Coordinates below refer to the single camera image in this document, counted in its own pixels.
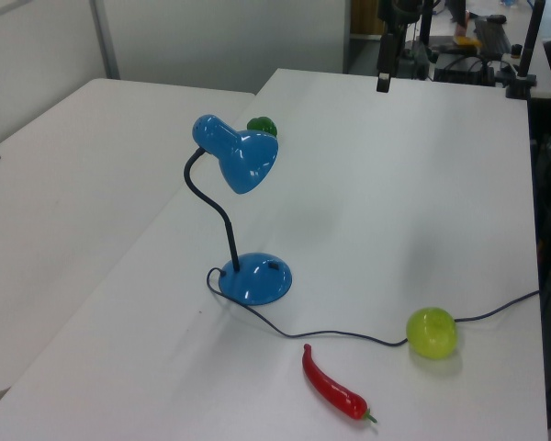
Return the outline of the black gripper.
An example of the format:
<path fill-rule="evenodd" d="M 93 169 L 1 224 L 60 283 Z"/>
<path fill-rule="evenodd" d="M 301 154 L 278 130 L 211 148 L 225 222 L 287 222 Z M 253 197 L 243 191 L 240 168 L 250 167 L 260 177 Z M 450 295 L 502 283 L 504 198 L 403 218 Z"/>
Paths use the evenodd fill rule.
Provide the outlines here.
<path fill-rule="evenodd" d="M 387 93 L 390 85 L 390 75 L 395 67 L 397 39 L 394 33 L 386 33 L 380 39 L 377 57 L 377 91 Z"/>

